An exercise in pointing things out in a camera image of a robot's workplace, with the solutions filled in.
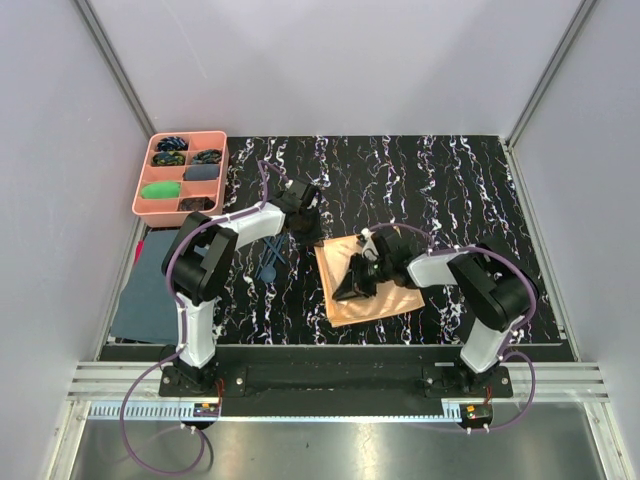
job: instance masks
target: metal floor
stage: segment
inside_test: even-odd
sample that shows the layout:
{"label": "metal floor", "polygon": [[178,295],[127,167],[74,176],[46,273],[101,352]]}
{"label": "metal floor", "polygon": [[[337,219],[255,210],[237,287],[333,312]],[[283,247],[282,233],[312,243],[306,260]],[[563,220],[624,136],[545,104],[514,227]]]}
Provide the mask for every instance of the metal floor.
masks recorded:
{"label": "metal floor", "polygon": [[[517,413],[496,405],[494,424]],[[132,446],[169,426],[128,422]],[[215,451],[189,479],[604,479],[587,419],[580,405],[534,404],[511,429],[489,435],[447,434],[406,424],[231,423],[206,433]],[[157,468],[188,466],[199,450],[184,432],[148,443],[140,457]],[[72,479],[159,478],[126,455],[118,423],[87,423]]]}

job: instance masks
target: gray floor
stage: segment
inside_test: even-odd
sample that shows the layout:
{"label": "gray floor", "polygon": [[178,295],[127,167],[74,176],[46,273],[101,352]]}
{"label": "gray floor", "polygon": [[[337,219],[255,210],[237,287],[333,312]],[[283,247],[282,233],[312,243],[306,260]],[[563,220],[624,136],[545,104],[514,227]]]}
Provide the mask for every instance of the gray floor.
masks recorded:
{"label": "gray floor", "polygon": [[[496,423],[512,416],[499,406]],[[131,444],[143,445],[167,423],[127,423]],[[604,479],[586,417],[579,406],[535,405],[523,422],[489,435],[431,432],[403,424],[224,423],[206,431],[215,450],[190,479]],[[180,469],[199,449],[184,432],[140,451],[155,467]],[[158,478],[125,454],[117,422],[90,421],[72,478]]]}

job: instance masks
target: white backdrop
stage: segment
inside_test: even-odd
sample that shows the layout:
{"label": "white backdrop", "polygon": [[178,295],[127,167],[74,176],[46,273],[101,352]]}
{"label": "white backdrop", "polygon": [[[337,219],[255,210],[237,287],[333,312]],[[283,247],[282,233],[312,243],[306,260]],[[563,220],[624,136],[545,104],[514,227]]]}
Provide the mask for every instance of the white backdrop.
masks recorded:
{"label": "white backdrop", "polygon": [[516,146],[583,359],[640,473],[640,3],[600,2]]}
{"label": "white backdrop", "polygon": [[146,141],[69,0],[0,4],[0,477],[33,480],[97,346]]}
{"label": "white backdrop", "polygon": [[579,0],[93,0],[160,131],[513,128]]}

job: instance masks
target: green cloth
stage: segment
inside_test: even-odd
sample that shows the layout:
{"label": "green cloth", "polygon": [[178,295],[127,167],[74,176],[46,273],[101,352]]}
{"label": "green cloth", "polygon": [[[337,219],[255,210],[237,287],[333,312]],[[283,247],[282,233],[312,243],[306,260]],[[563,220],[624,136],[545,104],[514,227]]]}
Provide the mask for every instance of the green cloth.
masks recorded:
{"label": "green cloth", "polygon": [[142,198],[157,200],[159,198],[177,198],[180,196],[179,182],[151,183],[140,190]]}

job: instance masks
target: tan folded cloth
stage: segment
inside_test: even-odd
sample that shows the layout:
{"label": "tan folded cloth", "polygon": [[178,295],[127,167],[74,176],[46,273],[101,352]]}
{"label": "tan folded cloth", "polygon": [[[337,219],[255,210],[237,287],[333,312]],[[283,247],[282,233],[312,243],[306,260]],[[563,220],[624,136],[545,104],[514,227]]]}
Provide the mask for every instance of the tan folded cloth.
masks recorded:
{"label": "tan folded cloth", "polygon": [[347,273],[349,259],[361,253],[357,237],[332,238],[324,246],[315,247],[327,318],[333,327],[390,317],[424,307],[420,290],[396,286],[392,280],[378,284],[378,293],[371,298],[356,298],[343,302],[331,296]]}

